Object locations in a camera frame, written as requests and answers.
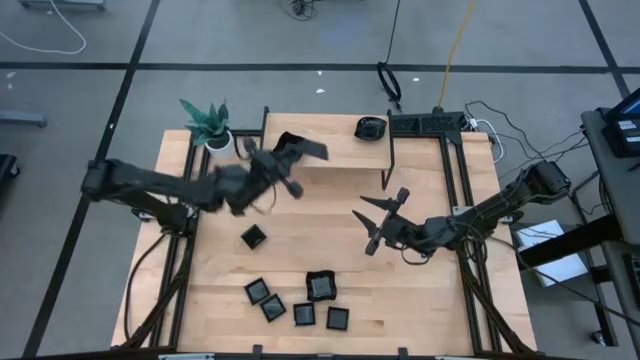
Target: white paper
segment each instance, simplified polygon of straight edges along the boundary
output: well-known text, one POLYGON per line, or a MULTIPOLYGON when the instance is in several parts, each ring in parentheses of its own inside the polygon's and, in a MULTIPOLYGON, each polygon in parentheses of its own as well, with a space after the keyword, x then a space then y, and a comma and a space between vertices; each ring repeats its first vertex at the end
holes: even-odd
MULTIPOLYGON (((557 236, 562 234, 564 234, 564 231, 562 231, 560 224, 558 224, 556 220, 518 230, 516 232, 516 236, 522 244, 518 251, 523 251, 527 248, 543 243, 549 240, 549 237, 554 235, 557 236)), ((537 266, 536 270, 547 274, 560 282, 572 279, 587 272, 587 268, 584 266, 582 260, 577 254, 571 254, 563 257, 562 259, 537 266)), ((555 284, 553 281, 541 276, 540 274, 536 273, 536 275, 544 287, 555 284)))

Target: white pot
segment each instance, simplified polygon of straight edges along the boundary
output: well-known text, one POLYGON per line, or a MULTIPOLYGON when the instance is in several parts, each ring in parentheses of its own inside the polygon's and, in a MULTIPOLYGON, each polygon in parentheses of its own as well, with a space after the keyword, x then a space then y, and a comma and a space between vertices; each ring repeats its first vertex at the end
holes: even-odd
POLYGON ((229 142, 225 147, 216 149, 209 146, 208 143, 205 143, 204 146, 209 150, 209 154, 214 159, 231 159, 235 156, 235 149, 233 148, 233 135, 231 135, 231 131, 227 131, 229 134, 229 142))

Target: green plant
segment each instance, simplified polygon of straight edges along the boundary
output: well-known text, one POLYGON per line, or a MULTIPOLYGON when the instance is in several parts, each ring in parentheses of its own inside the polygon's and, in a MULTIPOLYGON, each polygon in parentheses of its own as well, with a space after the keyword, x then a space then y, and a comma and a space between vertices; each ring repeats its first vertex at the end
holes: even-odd
POLYGON ((220 139, 226 135, 227 123, 229 122, 229 110, 227 110, 226 104, 223 103, 216 111, 216 107, 212 103, 208 114, 198 110, 186 100, 180 99, 180 104, 191 115, 191 120, 189 120, 191 125, 185 127, 191 130, 195 145, 204 145, 209 140, 220 139))

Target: gray floor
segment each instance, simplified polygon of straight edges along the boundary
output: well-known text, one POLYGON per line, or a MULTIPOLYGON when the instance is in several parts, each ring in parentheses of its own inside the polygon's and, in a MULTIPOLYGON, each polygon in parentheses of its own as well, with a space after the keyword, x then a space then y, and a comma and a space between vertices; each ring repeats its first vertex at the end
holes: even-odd
MULTIPOLYGON (((110 0, 107 11, 63 9, 89 43, 78 56, 17 49, 0 38, 0 62, 118 62, 131 57, 150 0, 110 0)), ((637 0, 589 0, 620 66, 640 66, 635 36, 637 0)), ((466 1, 404 0, 390 63, 446 62, 466 1)), ((308 22, 287 18, 273 0, 162 0, 142 62, 157 63, 375 63, 384 60, 395 11, 385 0, 325 0, 308 22)), ((0 4, 0 31, 32 46, 71 50, 73 33, 54 15, 0 4)), ((605 66, 577 0, 480 0, 455 59, 464 65, 605 66)), ((0 108, 41 111, 45 129, 2 125, 0 153, 19 157, 23 173, 0 208, 0 358, 17 357, 47 288, 79 200, 86 163, 98 148, 124 71, 2 70, 0 108)), ((442 73, 398 72, 406 113, 428 112, 440 93, 442 73)), ((640 75, 627 75, 630 89, 640 75)), ((262 107, 282 112, 383 113, 390 104, 375 72, 137 71, 109 150, 153 167, 165 129, 186 118, 178 98, 197 105, 226 100, 234 128, 258 128, 262 107)), ((579 115, 620 100, 610 74, 453 73, 444 107, 483 100, 507 112, 537 148, 575 132, 579 115)), ((517 136, 499 115, 471 108, 499 133, 517 136)), ((579 140, 576 136, 565 146, 579 140)), ((505 139, 505 174, 526 160, 505 139)), ((560 161, 574 183, 594 169, 588 148, 560 161)), ((501 180, 513 179, 511 173, 501 180)), ((585 208, 599 203, 595 184, 582 193, 585 208)), ((528 206, 526 221, 578 221, 568 201, 528 206)), ((106 349, 120 306, 138 223, 126 209, 92 205, 40 354, 106 349)), ((619 348, 591 343, 593 307, 561 289, 541 289, 523 275, 538 346, 552 355, 585 359, 633 358, 626 327, 616 320, 619 348)), ((585 292, 588 283, 572 283, 585 292)), ((607 289, 617 306, 613 289, 607 289)))

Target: wooden table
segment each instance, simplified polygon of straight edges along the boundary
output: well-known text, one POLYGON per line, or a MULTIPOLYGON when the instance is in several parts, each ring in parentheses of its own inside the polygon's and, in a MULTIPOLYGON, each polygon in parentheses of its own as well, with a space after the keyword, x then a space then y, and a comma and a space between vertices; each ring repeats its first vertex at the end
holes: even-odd
MULTIPOLYGON (((268 134, 267 145, 272 144, 268 134)), ((477 203, 499 191, 490 144, 482 133, 464 133, 463 140, 477 203)), ((156 171, 181 176, 188 141, 187 131, 166 131, 156 171)), ((394 144, 396 170, 386 194, 394 196, 401 186, 411 191, 401 214, 417 223, 427 217, 449 214, 438 141, 394 139, 394 144)), ((337 146, 328 145, 330 152, 337 146)), ((450 154, 455 164, 452 149, 450 154)), ((454 170, 457 194, 461 197, 457 166, 454 170)), ((292 177, 305 188, 304 197, 294 200, 281 185, 277 186, 278 200, 269 216, 249 210, 245 217, 234 218, 223 210, 201 217, 179 351, 246 353, 251 352, 254 344, 262 344, 265 353, 391 355, 397 354, 398 347, 407 347, 413 355, 472 354, 461 278, 453 252, 438 250, 425 266, 409 266, 399 252, 384 246, 373 257, 364 254, 366 231, 351 210, 358 210, 376 222, 382 219, 382 211, 358 198, 387 196, 380 188, 379 170, 299 166, 292 177), (240 234, 254 223, 264 229, 268 239, 252 251, 242 242, 240 234), (306 272, 323 269, 336 272, 338 297, 335 301, 316 303, 315 326, 296 328, 293 304, 306 302, 306 272), (249 304, 243 289, 259 277, 280 295, 288 309, 272 323, 267 323, 258 305, 249 304), (347 332, 325 328, 328 306, 350 309, 347 332)), ((271 196, 265 194, 257 205, 266 207, 271 196)), ((156 224, 141 225, 134 262, 157 234, 156 224)), ((503 225, 498 226, 495 236, 510 241, 508 228, 503 225)), ((156 301, 167 243, 156 249, 138 270, 132 287, 132 327, 144 319, 156 301)), ((535 348, 513 251, 494 242, 488 242, 487 246, 486 266, 494 303, 521 339, 535 348)), ((407 253, 407 257, 418 259, 415 253, 407 253)), ((483 325, 484 348, 489 349, 484 313, 479 304, 476 307, 483 325)), ((172 316, 170 306, 161 344, 167 343, 172 316)), ((121 310, 113 344, 123 341, 121 310)))

